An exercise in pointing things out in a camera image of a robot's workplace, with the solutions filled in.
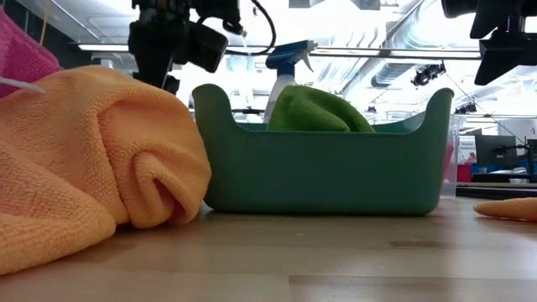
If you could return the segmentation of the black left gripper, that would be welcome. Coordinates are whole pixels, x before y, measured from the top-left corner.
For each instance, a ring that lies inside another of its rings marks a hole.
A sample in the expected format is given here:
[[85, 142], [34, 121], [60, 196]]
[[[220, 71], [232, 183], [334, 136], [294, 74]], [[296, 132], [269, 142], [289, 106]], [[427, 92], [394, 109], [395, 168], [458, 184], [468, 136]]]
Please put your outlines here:
[[173, 95], [180, 80], [167, 75], [173, 64], [193, 63], [196, 45], [190, 11], [196, 0], [130, 0], [138, 19], [129, 24], [128, 52], [138, 70], [133, 79]]

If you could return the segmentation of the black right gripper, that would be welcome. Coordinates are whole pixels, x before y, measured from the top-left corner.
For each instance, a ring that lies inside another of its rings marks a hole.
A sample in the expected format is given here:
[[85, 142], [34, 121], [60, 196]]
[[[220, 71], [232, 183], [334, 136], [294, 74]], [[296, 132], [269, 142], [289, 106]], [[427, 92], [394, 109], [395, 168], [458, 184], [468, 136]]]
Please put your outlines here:
[[[495, 28], [519, 26], [525, 0], [441, 0], [446, 18], [475, 13], [470, 31], [481, 39]], [[479, 41], [481, 64], [474, 83], [485, 86], [517, 66], [537, 66], [537, 33], [509, 33], [499, 29], [489, 39]]]

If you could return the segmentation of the orange microfiber towel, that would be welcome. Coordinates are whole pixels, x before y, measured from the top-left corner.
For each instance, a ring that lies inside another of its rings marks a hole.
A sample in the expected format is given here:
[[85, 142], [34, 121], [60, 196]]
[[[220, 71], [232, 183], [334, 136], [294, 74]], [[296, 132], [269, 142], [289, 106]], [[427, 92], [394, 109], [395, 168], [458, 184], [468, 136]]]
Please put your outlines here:
[[483, 216], [521, 221], [537, 221], [537, 197], [491, 200], [474, 206]]
[[175, 95], [98, 66], [48, 75], [0, 98], [0, 275], [77, 253], [122, 224], [186, 224], [210, 178]]

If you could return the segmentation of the pink microfiber towel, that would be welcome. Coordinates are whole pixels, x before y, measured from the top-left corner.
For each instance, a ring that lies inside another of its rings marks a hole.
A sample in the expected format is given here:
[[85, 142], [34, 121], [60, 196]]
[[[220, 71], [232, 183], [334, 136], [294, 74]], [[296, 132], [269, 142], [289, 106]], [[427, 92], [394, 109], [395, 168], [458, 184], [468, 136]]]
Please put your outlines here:
[[53, 54], [0, 8], [0, 98], [19, 89], [44, 93], [35, 82], [59, 70]]
[[451, 156], [454, 153], [454, 149], [455, 148], [454, 148], [453, 142], [448, 141], [446, 143], [446, 151], [445, 151], [445, 156], [444, 156], [444, 161], [443, 161], [443, 177], [446, 177], [446, 174], [449, 169], [450, 162], [451, 162]]

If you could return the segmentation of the green microfiber towel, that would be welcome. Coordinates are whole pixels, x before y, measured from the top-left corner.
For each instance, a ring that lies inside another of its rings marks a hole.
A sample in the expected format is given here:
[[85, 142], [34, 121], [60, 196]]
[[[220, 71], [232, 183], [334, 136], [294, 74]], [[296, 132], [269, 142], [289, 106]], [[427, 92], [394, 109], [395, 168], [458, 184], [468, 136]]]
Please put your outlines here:
[[268, 120], [270, 131], [374, 133], [367, 119], [349, 102], [309, 86], [286, 86]]

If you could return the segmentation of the black ceiling track light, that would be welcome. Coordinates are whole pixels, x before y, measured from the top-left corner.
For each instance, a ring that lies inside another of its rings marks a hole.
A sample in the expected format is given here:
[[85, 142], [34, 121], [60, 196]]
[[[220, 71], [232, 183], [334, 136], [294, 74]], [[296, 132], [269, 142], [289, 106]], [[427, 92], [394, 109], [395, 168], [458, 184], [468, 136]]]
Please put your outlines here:
[[445, 73], [446, 66], [444, 61], [440, 64], [424, 65], [415, 71], [415, 75], [410, 80], [410, 83], [415, 87], [426, 86]]

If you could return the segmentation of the black computer monitor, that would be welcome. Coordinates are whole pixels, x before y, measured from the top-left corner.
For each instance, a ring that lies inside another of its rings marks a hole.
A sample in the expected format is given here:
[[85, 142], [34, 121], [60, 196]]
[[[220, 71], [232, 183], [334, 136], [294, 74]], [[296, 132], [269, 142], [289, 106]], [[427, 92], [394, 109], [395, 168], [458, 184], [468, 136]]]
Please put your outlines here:
[[518, 163], [513, 136], [476, 135], [477, 163], [513, 168]]

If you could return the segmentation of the white sign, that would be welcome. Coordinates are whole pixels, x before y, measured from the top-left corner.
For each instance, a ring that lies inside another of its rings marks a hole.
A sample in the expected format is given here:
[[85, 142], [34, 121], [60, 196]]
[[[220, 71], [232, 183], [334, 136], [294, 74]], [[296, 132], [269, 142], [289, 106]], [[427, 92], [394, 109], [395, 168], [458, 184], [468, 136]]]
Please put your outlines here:
[[475, 164], [477, 162], [477, 148], [474, 136], [460, 136], [458, 147], [458, 164]]

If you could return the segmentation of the long ceiling light bar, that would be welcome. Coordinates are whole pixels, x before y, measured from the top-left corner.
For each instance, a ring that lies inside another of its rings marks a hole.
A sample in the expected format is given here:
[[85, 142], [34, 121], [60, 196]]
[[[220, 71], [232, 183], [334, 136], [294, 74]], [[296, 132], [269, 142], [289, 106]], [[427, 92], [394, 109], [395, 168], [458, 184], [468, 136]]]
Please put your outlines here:
[[[126, 44], [72, 44], [75, 50], [91, 53], [127, 53]], [[317, 47], [310, 52], [316, 57], [389, 58], [401, 60], [480, 60], [478, 50], [453, 49], [373, 49]]]

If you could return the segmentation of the white blue spray bottle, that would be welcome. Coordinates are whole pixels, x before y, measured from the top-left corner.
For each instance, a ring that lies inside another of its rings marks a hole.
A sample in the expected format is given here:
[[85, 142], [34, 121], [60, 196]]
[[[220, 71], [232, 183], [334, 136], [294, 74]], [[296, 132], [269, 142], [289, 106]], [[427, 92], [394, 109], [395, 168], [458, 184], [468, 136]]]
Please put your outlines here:
[[279, 98], [280, 93], [286, 86], [296, 86], [295, 65], [303, 61], [306, 67], [313, 71], [309, 55], [316, 49], [318, 44], [314, 40], [301, 40], [294, 43], [282, 44], [274, 48], [265, 60], [269, 70], [275, 70], [277, 77], [270, 92], [267, 106], [265, 107], [263, 122], [268, 124]]

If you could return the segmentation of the clear plastic container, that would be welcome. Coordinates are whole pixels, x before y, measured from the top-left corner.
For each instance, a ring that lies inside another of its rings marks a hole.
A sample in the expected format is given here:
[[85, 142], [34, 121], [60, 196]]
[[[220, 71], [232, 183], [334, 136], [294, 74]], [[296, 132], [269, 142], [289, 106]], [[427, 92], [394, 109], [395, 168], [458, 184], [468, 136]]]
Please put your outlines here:
[[456, 197], [458, 153], [460, 145], [459, 131], [465, 121], [466, 119], [464, 117], [450, 115], [440, 192], [441, 200], [453, 200]]

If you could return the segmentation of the black background table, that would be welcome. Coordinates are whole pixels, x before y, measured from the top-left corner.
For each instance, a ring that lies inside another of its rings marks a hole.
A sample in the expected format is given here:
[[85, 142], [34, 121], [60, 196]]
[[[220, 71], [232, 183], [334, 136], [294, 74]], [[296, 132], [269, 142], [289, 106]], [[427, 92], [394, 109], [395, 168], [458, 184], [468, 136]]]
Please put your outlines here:
[[537, 197], [537, 184], [458, 183], [456, 196], [480, 200]]

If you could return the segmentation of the green plastic basket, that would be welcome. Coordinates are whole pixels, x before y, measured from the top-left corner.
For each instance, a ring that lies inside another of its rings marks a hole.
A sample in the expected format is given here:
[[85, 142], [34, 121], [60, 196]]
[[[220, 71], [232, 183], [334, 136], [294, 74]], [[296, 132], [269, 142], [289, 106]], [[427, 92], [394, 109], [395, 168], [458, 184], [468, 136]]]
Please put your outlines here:
[[199, 86], [192, 96], [212, 171], [205, 201], [215, 211], [424, 216], [439, 203], [451, 89], [373, 133], [269, 131], [236, 122], [219, 86]]

